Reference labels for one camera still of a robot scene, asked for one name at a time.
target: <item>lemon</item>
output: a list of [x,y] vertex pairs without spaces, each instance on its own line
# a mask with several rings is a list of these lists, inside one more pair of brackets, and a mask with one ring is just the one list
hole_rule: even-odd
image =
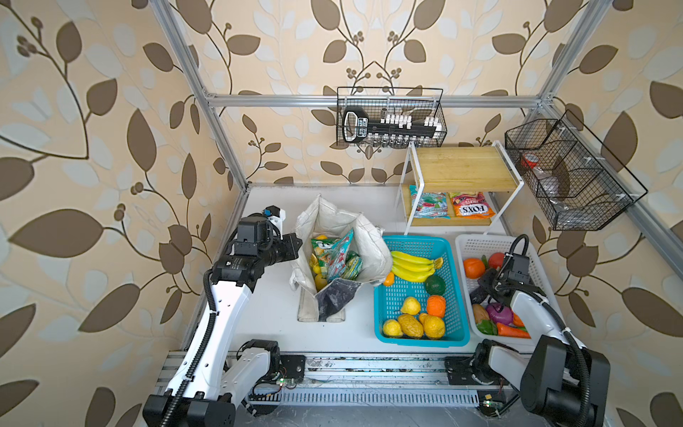
[[389,319],[384,323],[382,326],[382,333],[390,338],[400,338],[403,336],[401,324],[394,319]]
[[432,339],[438,340],[446,334],[446,324],[443,319],[436,316],[427,315],[422,320],[425,335]]
[[422,306],[420,302],[415,299],[415,297],[408,297],[403,301],[403,307],[401,307],[401,312],[404,314],[410,314],[414,316],[420,312]]

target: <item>candy bag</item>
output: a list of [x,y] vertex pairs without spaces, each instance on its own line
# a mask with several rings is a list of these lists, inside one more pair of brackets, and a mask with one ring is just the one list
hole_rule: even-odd
[[456,217],[486,219],[496,215],[486,203],[486,198],[481,191],[476,194],[450,193],[449,195],[453,202]]

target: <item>wire basket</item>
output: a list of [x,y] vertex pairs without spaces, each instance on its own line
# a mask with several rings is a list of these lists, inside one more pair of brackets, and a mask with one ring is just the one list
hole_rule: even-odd
[[[584,146],[579,130],[595,140],[599,155]],[[643,183],[570,110],[559,120],[537,119],[510,129],[505,149],[553,230],[601,230],[647,194]],[[628,189],[618,175],[637,190]]]
[[441,147],[443,89],[338,87],[337,144],[358,147]]

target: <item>red tomato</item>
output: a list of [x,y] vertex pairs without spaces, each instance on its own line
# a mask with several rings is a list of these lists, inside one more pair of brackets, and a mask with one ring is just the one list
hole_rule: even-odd
[[488,267],[489,268],[501,268],[503,266],[503,259],[505,258],[505,254],[501,252],[496,252],[491,257],[488,259]]

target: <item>black cable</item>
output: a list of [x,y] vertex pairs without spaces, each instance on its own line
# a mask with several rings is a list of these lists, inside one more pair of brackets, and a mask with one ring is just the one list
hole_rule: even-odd
[[[213,332],[213,328],[216,323],[216,301],[214,300],[213,291],[211,290],[211,272],[212,270],[208,269],[204,273],[204,295],[206,295],[206,302],[209,305],[209,310],[211,310],[209,313],[209,321],[206,325],[206,331],[204,331],[204,337],[201,339],[201,343],[197,349],[197,354],[195,354],[194,359],[192,359],[192,362],[190,362],[189,368],[187,368],[187,371],[185,372],[186,378],[193,378],[194,373],[197,370],[197,366],[201,361],[201,357],[204,356],[204,351],[209,344],[209,339],[211,338],[211,333]],[[166,412],[164,412],[161,423],[159,424],[160,427],[169,427],[171,425],[173,415],[176,412],[176,409],[178,408],[178,405],[182,399],[182,395],[185,393],[185,390],[189,384],[189,379],[182,380],[178,390],[176,390],[176,394],[173,396],[173,399],[171,399],[171,403],[169,403]]]

